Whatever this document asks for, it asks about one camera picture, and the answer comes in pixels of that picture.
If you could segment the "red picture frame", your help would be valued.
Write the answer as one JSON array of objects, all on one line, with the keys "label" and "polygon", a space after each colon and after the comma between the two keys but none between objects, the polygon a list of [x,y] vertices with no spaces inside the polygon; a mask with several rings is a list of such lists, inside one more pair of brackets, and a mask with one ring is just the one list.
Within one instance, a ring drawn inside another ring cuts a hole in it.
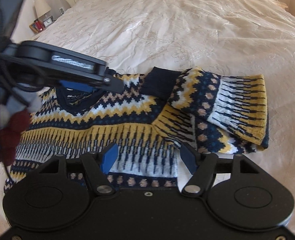
[{"label": "red picture frame", "polygon": [[45,30],[45,26],[40,20],[34,20],[33,23],[29,25],[29,28],[33,31],[33,33],[38,34]]}]

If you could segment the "small white alarm clock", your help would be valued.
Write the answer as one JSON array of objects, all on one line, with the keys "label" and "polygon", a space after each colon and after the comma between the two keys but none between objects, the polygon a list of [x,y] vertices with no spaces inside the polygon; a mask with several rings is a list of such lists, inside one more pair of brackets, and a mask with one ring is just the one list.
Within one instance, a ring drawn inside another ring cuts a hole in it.
[{"label": "small white alarm clock", "polygon": [[48,28],[51,24],[53,24],[53,16],[49,16],[43,20],[43,25],[45,28]]}]

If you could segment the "cream left bedside lamp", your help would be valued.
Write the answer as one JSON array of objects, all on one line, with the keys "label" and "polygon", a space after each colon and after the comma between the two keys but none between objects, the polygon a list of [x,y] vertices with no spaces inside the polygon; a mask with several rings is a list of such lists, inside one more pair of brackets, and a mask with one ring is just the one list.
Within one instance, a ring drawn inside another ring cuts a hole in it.
[{"label": "cream left bedside lamp", "polygon": [[51,11],[51,7],[45,0],[36,0],[34,2],[34,8],[36,11],[37,19],[51,17],[49,14],[49,12]]}]

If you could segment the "navy yellow patterned knit sweater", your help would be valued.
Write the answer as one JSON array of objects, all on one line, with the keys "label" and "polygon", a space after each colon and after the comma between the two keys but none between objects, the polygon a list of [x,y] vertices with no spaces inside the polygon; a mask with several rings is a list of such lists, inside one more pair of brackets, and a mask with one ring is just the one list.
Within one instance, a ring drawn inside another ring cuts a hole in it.
[{"label": "navy yellow patterned knit sweater", "polygon": [[178,152],[246,154],[268,147],[262,75],[223,76],[201,68],[119,74],[121,93],[50,88],[22,133],[8,191],[52,156],[78,158],[118,145],[107,178],[115,186],[174,187]]}]

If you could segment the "white floral embroidered bedspread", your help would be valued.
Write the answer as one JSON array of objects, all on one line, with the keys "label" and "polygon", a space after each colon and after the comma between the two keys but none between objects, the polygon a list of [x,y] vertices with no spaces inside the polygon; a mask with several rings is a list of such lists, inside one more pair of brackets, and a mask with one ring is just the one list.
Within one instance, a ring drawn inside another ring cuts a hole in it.
[{"label": "white floral embroidered bedspread", "polygon": [[284,9],[267,0],[81,0],[39,40],[125,73],[263,74],[271,140],[251,158],[295,197],[295,17]]}]

